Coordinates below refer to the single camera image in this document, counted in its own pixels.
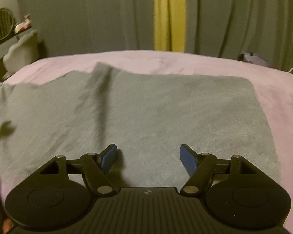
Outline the grey sweatpants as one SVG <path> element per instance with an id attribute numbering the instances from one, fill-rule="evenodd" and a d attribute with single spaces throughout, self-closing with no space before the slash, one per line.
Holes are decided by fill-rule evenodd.
<path id="1" fill-rule="evenodd" d="M 250 81 L 142 75 L 104 63 L 42 85 L 0 86 L 0 182 L 4 193 L 56 155 L 120 149 L 115 185 L 177 186 L 188 175 L 179 147 L 221 159 L 242 155 L 276 182 L 280 163 Z"/>

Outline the pink plush toy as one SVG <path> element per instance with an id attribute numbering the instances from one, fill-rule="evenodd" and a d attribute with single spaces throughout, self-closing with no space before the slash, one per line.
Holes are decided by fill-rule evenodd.
<path id="1" fill-rule="evenodd" d="M 27 14 L 24 16 L 24 21 L 22 23 L 19 23 L 15 26 L 14 33 L 17 34 L 19 32 L 22 32 L 32 26 L 32 21 L 30 19 L 30 15 Z"/>

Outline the grey upholstered chair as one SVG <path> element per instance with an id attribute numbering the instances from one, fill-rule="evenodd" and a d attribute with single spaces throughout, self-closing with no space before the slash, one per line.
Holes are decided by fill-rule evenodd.
<path id="1" fill-rule="evenodd" d="M 7 75 L 14 75 L 21 68 L 39 59 L 38 31 L 31 30 L 13 44 L 3 57 L 3 64 Z"/>

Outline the grey-green curtain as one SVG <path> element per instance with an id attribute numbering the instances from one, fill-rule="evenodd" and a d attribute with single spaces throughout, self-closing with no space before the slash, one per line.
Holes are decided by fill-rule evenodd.
<path id="1" fill-rule="evenodd" d="M 153 0 L 18 0 L 48 56 L 155 50 Z M 186 0 L 185 53 L 293 67 L 293 0 Z"/>

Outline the yellow curtain strip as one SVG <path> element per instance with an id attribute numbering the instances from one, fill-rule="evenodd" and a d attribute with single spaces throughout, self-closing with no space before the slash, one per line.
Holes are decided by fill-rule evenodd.
<path id="1" fill-rule="evenodd" d="M 153 0 L 154 49 L 184 52 L 186 0 Z"/>

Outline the pink bed blanket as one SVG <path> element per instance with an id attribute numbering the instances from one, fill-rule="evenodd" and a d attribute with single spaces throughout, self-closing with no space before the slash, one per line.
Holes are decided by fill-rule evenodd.
<path id="1" fill-rule="evenodd" d="M 142 50 L 45 58 L 23 67 L 7 83 L 43 84 L 72 70 L 90 72 L 98 62 L 139 74 L 227 75 L 251 81 L 271 128 L 282 186 L 292 200 L 285 226 L 293 233 L 293 74 L 231 59 Z"/>

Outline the round vanity mirror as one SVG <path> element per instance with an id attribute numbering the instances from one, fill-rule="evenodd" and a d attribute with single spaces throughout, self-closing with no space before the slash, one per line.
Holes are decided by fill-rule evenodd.
<path id="1" fill-rule="evenodd" d="M 16 19 L 10 9 L 0 8 L 0 41 L 9 37 L 15 29 Z"/>

